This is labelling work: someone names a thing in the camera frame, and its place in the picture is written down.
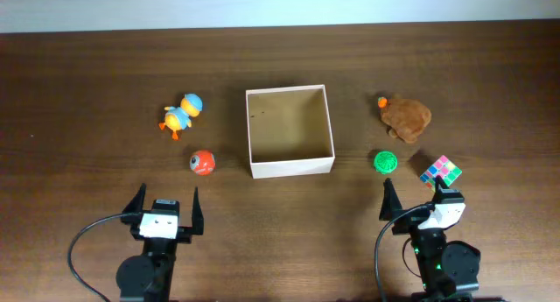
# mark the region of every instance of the white wall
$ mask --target white wall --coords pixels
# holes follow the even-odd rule
[[[0,1],[0,32],[560,18],[560,0]]]

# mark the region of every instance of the yellow duck toy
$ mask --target yellow duck toy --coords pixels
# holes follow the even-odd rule
[[[159,123],[159,128],[161,130],[164,130],[165,127],[169,128],[173,131],[171,135],[173,140],[179,140],[177,131],[193,126],[190,117],[196,117],[200,114],[202,111],[202,100],[197,95],[188,94],[181,100],[180,107],[168,106],[165,110],[167,113],[165,113],[164,122]]]

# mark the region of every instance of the toy duck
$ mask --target toy duck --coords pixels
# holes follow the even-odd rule
[[[165,127],[173,131],[171,137],[173,140],[179,140],[177,131],[191,128],[190,117],[196,117],[202,111],[202,100],[194,94],[185,95],[178,108],[168,106],[165,108],[165,118],[163,123],[159,123],[159,128],[164,130]]]
[[[381,120],[391,126],[388,134],[413,144],[431,121],[431,112],[416,100],[380,97],[377,105],[381,109]]]

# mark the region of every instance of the wooden table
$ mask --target wooden table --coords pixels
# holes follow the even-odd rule
[[[467,209],[450,240],[482,252],[478,296],[552,301],[560,294],[560,21],[76,32],[0,37],[2,301],[97,301],[75,281],[72,237],[120,213],[140,184],[183,204],[199,187],[206,231],[178,248],[171,296],[185,301],[335,301],[378,297],[374,241],[391,150],[405,207],[431,198],[423,163],[464,170]],[[330,174],[251,179],[245,90],[325,84],[336,160]],[[158,123],[182,94],[205,109],[178,142]],[[375,96],[421,100],[433,119],[416,144],[391,139]],[[215,174],[188,169],[198,149]],[[387,291],[421,281],[387,235]],[[111,222],[74,260],[118,300],[115,273],[142,244]],[[411,250],[407,259],[412,261]]]

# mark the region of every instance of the orange tag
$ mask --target orange tag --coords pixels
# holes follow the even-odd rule
[[[387,106],[387,99],[385,97],[380,97],[377,99],[377,106],[379,106],[380,109],[384,108],[385,106]]]

